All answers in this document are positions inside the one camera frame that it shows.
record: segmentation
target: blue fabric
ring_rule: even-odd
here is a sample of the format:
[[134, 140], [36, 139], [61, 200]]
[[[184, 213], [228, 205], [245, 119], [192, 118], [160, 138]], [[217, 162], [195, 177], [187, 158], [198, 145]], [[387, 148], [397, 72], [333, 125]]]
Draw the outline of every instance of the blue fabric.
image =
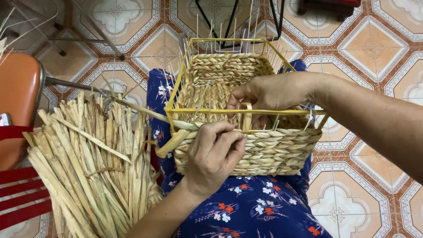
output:
[[[307, 69], [302, 60], [293, 61], [291, 65], [295, 65], [297, 71]], [[150, 110], [165, 115], [163, 107], [169, 100], [174, 81], [174, 77], [162, 69], [150, 71], [147, 93]], [[150, 124], [154, 139], [162, 147], [170, 139], [169, 124], [156, 118], [150, 118]], [[176, 172], [172, 153], [158, 160], [164, 177], [162, 188], [168, 194], [182, 176]], [[309, 156], [297, 175], [230, 176], [190, 214], [174, 237], [331, 237], [308, 206], [306, 191], [310, 169]]]

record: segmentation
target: red flower print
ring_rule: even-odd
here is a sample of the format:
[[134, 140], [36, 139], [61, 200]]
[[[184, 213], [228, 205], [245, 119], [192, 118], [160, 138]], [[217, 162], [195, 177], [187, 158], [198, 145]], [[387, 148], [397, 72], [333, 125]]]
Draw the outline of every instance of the red flower print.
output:
[[265, 208], [265, 210], [266, 210], [266, 214], [267, 215], [272, 215], [272, 214], [274, 214], [275, 212], [274, 211], [272, 211], [272, 209], [271, 208]]
[[234, 237], [239, 237], [239, 234], [238, 234], [235, 230], [233, 230], [233, 231], [232, 231], [232, 235], [233, 235]]
[[308, 228], [309, 232], [313, 232], [313, 236], [317, 236], [320, 234], [320, 231], [316, 230], [314, 227]]
[[231, 205], [228, 205], [228, 206], [226, 207], [226, 211], [228, 212], [228, 214], [230, 214], [230, 213], [231, 213], [231, 211], [233, 211], [233, 208], [231, 207]]

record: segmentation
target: white flower print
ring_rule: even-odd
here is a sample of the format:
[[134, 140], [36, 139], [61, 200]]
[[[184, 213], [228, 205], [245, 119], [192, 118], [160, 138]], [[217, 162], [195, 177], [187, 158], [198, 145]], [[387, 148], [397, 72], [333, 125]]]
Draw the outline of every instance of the white flower print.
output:
[[271, 192], [271, 190], [269, 188], [263, 188], [263, 192], [265, 194], [269, 194]]
[[261, 215], [261, 214], [263, 214], [263, 210], [264, 210], [264, 208], [262, 208], [260, 205], [258, 205], [258, 206], [255, 208], [255, 210], [256, 210], [256, 211], [258, 211], [258, 213]]
[[216, 213], [213, 218], [220, 221], [220, 214]]
[[256, 202], [261, 203], [262, 205], [266, 205], [266, 203], [263, 200], [261, 200], [260, 198]]
[[222, 220], [224, 220], [225, 222], [228, 222], [228, 221], [231, 220], [231, 217], [230, 216], [227, 216], [226, 213], [223, 213]]

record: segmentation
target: black metal leg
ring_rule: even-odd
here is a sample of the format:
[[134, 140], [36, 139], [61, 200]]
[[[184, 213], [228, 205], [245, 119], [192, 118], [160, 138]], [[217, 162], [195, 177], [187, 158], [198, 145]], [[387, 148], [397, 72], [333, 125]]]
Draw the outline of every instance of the black metal leg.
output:
[[[212, 25], [210, 24], [209, 19], [207, 19], [206, 14], [204, 13], [203, 9], [201, 8], [201, 6], [200, 6], [200, 4], [198, 2], [199, 2], [199, 0], [195, 0], [195, 4], [197, 5], [198, 9], [200, 10], [201, 15], [203, 15], [204, 20], [206, 21], [207, 25], [211, 28]], [[229, 30], [230, 30], [231, 25], [232, 25], [232, 20], [233, 20], [233, 17], [235, 16], [236, 8], [238, 7], [238, 2], [239, 2], [239, 0], [235, 0], [235, 5], [233, 6], [232, 14], [231, 14], [231, 17], [229, 19], [229, 25], [228, 25], [228, 28], [226, 28], [225, 38], [228, 37]], [[273, 4], [273, 1], [272, 0], [269, 0], [269, 5], [270, 5], [270, 9], [272, 11], [273, 19], [275, 20], [277, 37], [275, 37], [275, 38], [269, 38], [267, 40], [268, 41], [275, 41], [275, 40], [279, 40], [280, 37], [282, 36], [282, 20], [283, 20], [283, 8], [285, 6], [285, 0], [282, 0], [281, 3], [280, 3], [279, 22], [278, 22], [278, 20], [276, 18], [275, 5]], [[213, 34], [213, 36], [215, 38], [218, 38], [216, 32], [214, 31], [214, 29], [211, 30], [211, 33]], [[232, 45], [226, 46], [225, 43], [226, 42], [220, 42], [220, 47], [222, 49], [240, 46], [240, 44], [236, 44], [234, 46], [232, 46]]]

